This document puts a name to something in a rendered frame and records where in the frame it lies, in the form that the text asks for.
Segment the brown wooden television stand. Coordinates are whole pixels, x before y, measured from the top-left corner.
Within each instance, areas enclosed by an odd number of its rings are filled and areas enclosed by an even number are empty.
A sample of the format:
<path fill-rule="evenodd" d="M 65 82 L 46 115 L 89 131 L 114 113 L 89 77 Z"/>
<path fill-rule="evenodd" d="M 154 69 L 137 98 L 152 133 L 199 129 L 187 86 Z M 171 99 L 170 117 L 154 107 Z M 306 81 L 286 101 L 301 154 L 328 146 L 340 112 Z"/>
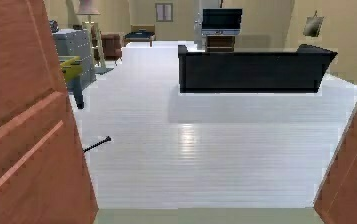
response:
<path fill-rule="evenodd" d="M 234 44 L 234 36 L 213 35 L 206 37 L 207 52 L 233 52 Z"/>

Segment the black sofa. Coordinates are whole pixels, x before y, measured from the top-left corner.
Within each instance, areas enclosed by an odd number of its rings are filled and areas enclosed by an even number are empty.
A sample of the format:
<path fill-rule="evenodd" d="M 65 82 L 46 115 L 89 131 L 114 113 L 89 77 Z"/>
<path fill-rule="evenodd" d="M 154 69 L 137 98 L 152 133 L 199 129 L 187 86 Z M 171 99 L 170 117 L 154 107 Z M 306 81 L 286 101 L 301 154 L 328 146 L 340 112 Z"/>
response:
<path fill-rule="evenodd" d="M 316 93 L 337 53 L 302 44 L 293 52 L 190 52 L 178 47 L 182 93 Z"/>

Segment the framed window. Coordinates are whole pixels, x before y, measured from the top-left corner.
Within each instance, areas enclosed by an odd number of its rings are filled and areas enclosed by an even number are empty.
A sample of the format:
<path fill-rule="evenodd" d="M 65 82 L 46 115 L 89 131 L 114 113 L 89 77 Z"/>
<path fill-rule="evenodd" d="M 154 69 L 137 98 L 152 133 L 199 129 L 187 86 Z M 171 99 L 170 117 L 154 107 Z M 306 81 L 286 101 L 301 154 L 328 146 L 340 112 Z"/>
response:
<path fill-rule="evenodd" d="M 157 22 L 172 22 L 173 21 L 173 4 L 172 3 L 156 3 L 156 21 Z"/>

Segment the black television set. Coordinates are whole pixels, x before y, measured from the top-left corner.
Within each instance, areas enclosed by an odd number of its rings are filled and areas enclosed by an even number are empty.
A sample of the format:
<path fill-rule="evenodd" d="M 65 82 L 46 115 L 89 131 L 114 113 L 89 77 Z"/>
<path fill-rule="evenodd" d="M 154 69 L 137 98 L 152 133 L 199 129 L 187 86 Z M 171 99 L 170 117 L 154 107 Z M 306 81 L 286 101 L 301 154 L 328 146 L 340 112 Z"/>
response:
<path fill-rule="evenodd" d="M 202 13 L 203 35 L 238 35 L 241 30 L 241 8 L 209 8 Z"/>

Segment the yellow table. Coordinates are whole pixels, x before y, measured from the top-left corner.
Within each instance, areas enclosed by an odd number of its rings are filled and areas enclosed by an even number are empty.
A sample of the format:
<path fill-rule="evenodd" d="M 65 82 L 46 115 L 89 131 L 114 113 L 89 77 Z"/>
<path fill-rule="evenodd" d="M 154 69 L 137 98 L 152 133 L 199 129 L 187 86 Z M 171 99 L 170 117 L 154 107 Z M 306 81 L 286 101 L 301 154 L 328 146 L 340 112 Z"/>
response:
<path fill-rule="evenodd" d="M 74 96 L 78 109 L 84 108 L 84 99 L 81 86 L 83 68 L 79 56 L 59 56 L 61 71 L 64 75 L 66 86 Z"/>

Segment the grey chest of drawers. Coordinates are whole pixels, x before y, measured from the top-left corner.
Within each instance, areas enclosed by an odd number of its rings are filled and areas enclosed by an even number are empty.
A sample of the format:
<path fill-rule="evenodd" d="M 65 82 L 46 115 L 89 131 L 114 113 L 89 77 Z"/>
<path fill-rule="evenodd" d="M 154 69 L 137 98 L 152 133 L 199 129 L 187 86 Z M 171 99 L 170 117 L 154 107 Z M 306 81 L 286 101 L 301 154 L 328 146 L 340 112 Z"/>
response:
<path fill-rule="evenodd" d="M 52 34 L 59 56 L 79 56 L 82 65 L 81 87 L 85 89 L 96 81 L 90 50 L 88 32 L 74 29 L 60 29 Z"/>

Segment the beige floor lamp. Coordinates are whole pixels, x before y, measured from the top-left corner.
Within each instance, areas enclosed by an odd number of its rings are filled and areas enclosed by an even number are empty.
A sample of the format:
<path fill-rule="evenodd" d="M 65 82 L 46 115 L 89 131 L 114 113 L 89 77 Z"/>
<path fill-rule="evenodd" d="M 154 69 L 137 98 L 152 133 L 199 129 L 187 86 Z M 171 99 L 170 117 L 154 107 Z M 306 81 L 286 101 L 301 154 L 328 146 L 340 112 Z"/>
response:
<path fill-rule="evenodd" d="M 82 26 L 87 30 L 90 41 L 93 65 L 97 73 L 102 73 L 106 68 L 103 54 L 101 32 L 97 22 L 92 17 L 99 15 L 100 12 L 94 6 L 93 0 L 79 0 L 77 15 L 86 16 L 87 20 L 82 22 Z"/>

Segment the brown wooden room door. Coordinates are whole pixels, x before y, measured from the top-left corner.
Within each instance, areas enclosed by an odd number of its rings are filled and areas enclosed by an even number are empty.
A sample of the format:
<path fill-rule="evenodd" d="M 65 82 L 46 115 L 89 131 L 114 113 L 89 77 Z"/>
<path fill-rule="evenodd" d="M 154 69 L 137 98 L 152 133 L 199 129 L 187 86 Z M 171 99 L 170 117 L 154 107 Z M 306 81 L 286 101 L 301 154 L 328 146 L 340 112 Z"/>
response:
<path fill-rule="evenodd" d="M 98 211 L 43 0 L 0 0 L 0 224 Z"/>

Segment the framed wall picture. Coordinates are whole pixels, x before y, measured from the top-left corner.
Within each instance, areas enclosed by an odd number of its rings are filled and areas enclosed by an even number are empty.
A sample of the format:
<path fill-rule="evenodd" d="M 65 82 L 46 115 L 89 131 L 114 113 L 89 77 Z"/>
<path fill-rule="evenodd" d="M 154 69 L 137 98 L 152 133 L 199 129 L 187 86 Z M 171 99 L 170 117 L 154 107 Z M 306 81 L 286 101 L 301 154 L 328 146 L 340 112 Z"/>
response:
<path fill-rule="evenodd" d="M 303 35 L 308 37 L 317 37 L 320 33 L 323 20 L 324 17 L 319 16 L 318 12 L 315 12 L 313 16 L 307 17 Z"/>

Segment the brown wooden door frame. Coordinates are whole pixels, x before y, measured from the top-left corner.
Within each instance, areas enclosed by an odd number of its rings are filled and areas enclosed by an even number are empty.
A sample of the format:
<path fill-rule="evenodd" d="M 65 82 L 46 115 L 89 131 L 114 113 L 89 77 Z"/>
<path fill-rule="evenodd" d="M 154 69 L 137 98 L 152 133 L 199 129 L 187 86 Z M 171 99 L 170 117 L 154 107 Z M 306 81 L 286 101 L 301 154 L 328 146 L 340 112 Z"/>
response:
<path fill-rule="evenodd" d="M 357 103 L 314 201 L 324 224 L 357 224 Z"/>

